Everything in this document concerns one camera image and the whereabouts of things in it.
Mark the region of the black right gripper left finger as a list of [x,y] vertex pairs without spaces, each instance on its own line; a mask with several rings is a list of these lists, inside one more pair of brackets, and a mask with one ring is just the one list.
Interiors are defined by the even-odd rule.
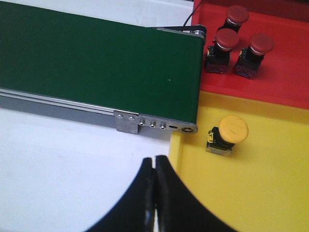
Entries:
[[134,180],[113,208],[88,232],[152,232],[154,230],[155,170],[151,158],[142,160]]

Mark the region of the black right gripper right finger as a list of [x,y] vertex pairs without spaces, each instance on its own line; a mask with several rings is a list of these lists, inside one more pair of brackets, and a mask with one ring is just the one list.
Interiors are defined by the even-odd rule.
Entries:
[[186,187],[169,159],[155,158],[155,199],[160,232],[234,232]]

